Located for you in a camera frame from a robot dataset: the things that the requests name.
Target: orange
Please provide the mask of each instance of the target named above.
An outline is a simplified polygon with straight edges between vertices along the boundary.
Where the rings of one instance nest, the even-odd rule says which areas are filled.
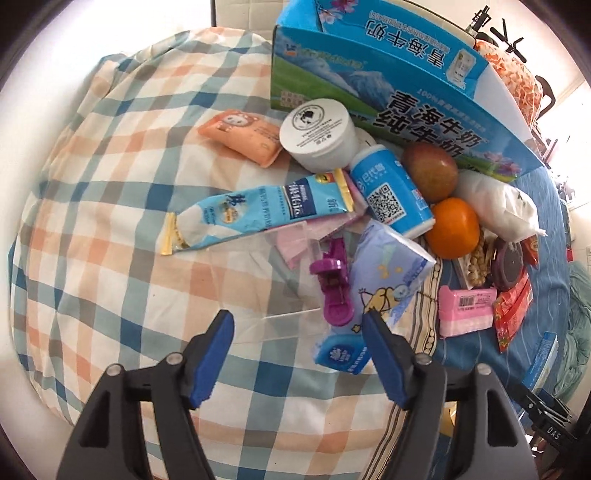
[[[480,239],[478,215],[464,200],[448,198],[431,208],[435,226],[425,233],[433,253],[453,260],[471,253]]]

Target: brown round fruit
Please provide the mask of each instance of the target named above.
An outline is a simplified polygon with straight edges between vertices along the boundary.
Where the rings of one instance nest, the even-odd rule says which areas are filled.
[[[428,203],[441,202],[456,188],[456,161],[442,148],[428,143],[410,144],[401,163]]]

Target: blue and white plastic bottle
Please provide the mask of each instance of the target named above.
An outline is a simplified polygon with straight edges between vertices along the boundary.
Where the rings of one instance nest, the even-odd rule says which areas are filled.
[[[396,156],[383,145],[357,153],[349,164],[353,181],[374,218],[414,239],[435,225],[427,202]]]

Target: plaid tablecloth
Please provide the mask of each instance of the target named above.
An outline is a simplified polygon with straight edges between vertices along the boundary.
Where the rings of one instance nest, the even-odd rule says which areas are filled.
[[[257,270],[206,251],[156,253],[167,211],[304,175],[289,158],[263,170],[196,131],[227,108],[278,122],[270,65],[268,42],[223,28],[100,62],[29,196],[10,262],[19,358],[65,421],[76,422],[109,364],[145,367],[182,350],[220,306],[247,322],[245,312],[303,302],[303,273],[278,274],[272,248],[259,252]],[[434,351],[439,272],[400,324],[417,351]],[[193,416],[218,478],[377,478],[403,415],[371,364],[358,376],[319,367],[312,343],[295,325],[291,336],[232,345],[212,399]],[[152,471],[165,478],[153,412],[143,413]]]

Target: purple plastic clip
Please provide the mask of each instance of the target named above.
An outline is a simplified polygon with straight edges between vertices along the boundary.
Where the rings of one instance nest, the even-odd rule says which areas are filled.
[[[349,295],[347,250],[342,238],[333,238],[322,260],[310,264],[310,273],[318,275],[324,294],[324,319],[335,327],[342,327],[353,318],[353,303]]]

